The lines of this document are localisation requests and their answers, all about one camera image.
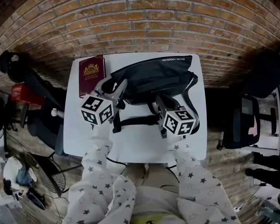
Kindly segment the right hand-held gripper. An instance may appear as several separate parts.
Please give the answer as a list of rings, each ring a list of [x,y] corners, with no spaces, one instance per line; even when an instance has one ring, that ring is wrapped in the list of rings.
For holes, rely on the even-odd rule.
[[[158,124],[163,139],[167,138],[168,134],[185,138],[196,128],[196,113],[181,106],[173,97],[168,97],[166,104],[166,97],[158,94],[155,102],[154,110],[160,116]]]

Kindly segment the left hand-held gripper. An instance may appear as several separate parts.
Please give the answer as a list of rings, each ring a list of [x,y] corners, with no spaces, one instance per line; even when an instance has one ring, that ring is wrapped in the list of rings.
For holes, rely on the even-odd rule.
[[[122,96],[128,85],[128,80],[124,79],[114,93],[104,93],[103,84],[109,80],[106,77],[100,80],[90,95],[85,95],[81,105],[81,113],[86,122],[95,126],[101,126],[117,115],[122,104]]]

